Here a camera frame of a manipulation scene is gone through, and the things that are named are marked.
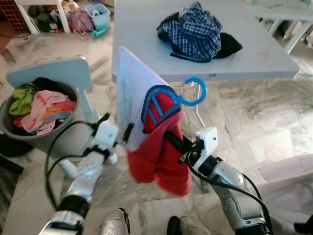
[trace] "blue storage box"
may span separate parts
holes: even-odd
[[[85,9],[90,14],[97,31],[110,27],[110,12],[102,3],[87,5]],[[92,16],[94,11],[97,11],[100,14]]]

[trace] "chair backrest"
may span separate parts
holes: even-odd
[[[82,56],[12,70],[6,75],[6,80],[12,87],[16,88],[21,83],[34,81],[37,77],[67,82],[80,91],[92,87],[89,65]]]

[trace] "red brick wall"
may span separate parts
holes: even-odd
[[[0,8],[17,33],[28,33],[28,27],[14,0],[0,0]]]

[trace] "red cloth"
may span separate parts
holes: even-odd
[[[160,94],[157,98],[163,111],[168,110],[174,104],[168,95]],[[149,107],[157,116],[157,108],[152,101]],[[179,111],[157,126],[135,152],[128,151],[128,162],[130,171],[137,182],[150,183],[156,180],[161,188],[183,196],[189,193],[192,186],[189,169],[186,164],[178,163],[182,154],[164,138],[165,131],[170,131],[182,140],[179,126],[181,118],[182,112]],[[152,120],[147,115],[145,129],[152,127],[151,122]]]
[[[14,119],[13,124],[24,130],[23,125],[22,125],[22,119],[24,117],[25,117],[25,115],[23,117],[18,117],[16,119]]]

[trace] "pink bag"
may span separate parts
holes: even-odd
[[[69,26],[74,33],[92,32],[94,29],[92,18],[82,8],[71,13]]]

